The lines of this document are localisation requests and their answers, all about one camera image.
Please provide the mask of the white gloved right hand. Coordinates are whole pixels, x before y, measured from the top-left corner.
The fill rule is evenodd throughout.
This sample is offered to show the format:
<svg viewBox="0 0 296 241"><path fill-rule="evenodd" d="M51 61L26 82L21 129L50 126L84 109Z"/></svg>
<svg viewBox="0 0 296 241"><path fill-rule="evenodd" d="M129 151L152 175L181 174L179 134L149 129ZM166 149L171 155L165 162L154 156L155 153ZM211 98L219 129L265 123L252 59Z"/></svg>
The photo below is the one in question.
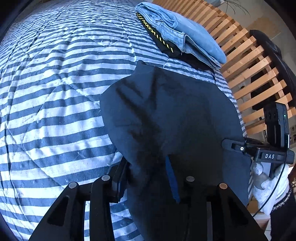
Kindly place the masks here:
<svg viewBox="0 0 296 241"><path fill-rule="evenodd" d="M270 215L275 205L275 201L283 194L288 185L289 166L280 165L274 172L274 177L270 178L263 171L260 162L253 162L251 165L253 178L252 193L257 200L258 208L265 215Z"/></svg>

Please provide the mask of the black knit sleeve forearm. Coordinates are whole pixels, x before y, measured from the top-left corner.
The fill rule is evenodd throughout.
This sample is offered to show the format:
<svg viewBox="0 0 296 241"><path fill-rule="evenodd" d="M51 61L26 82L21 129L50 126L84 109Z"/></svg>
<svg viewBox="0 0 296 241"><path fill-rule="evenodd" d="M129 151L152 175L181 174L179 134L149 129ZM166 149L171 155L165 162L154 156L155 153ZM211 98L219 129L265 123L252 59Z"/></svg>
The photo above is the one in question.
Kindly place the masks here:
<svg viewBox="0 0 296 241"><path fill-rule="evenodd" d="M288 175L286 190L275 201L271 211L271 240L295 240L295 196L292 181L295 181L295 168Z"/></svg>

